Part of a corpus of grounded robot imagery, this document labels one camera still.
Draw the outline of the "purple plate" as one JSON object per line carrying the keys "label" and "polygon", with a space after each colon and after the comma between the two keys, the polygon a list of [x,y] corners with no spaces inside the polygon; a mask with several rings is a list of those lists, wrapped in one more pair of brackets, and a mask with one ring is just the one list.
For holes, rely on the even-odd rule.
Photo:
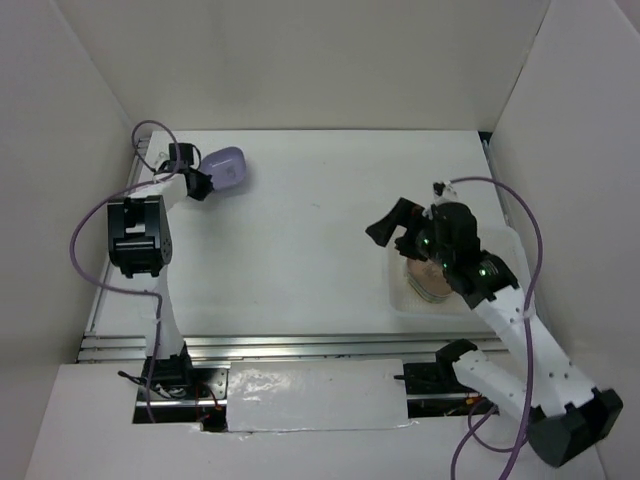
{"label": "purple plate", "polygon": [[423,284],[415,281],[414,279],[408,280],[408,285],[426,302],[429,303],[443,303],[453,293],[453,290],[447,283],[427,283]]}
{"label": "purple plate", "polygon": [[229,146],[207,154],[198,171],[209,178],[214,191],[227,190],[242,183],[247,174],[244,152]]}

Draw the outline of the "brown plate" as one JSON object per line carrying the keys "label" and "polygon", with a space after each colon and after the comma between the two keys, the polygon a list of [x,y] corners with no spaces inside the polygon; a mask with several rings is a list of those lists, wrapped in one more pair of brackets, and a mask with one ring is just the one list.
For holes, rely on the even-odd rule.
{"label": "brown plate", "polygon": [[444,278],[442,268],[430,260],[407,260],[406,274],[416,289],[425,294],[446,297],[453,292]]}

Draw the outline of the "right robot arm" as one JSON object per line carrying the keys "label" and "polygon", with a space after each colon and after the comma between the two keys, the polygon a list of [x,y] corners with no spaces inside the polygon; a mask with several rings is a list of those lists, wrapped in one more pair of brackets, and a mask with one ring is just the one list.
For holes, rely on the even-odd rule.
{"label": "right robot arm", "polygon": [[567,356],[537,315],[514,273],[483,249],[468,206],[445,201],[424,208],[401,198],[366,229],[379,246],[394,243],[412,260],[430,260],[452,290],[499,337],[526,370],[521,382],[467,340],[441,349],[438,385],[450,392],[463,385],[501,412],[526,421],[525,436],[537,456],[561,467],[605,439],[623,409],[612,389],[600,389]]}

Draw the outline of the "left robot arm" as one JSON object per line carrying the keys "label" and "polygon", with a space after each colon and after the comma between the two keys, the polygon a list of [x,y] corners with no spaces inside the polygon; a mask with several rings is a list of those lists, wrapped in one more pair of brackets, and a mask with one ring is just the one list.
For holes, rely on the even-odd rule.
{"label": "left robot arm", "polygon": [[141,380],[176,399],[193,394],[198,376],[169,295],[168,211],[188,197],[203,200],[212,192],[210,177],[197,169],[201,160],[195,145],[171,143],[169,158],[149,184],[107,204],[109,260],[124,277],[140,282],[132,290],[140,318],[149,323]]}

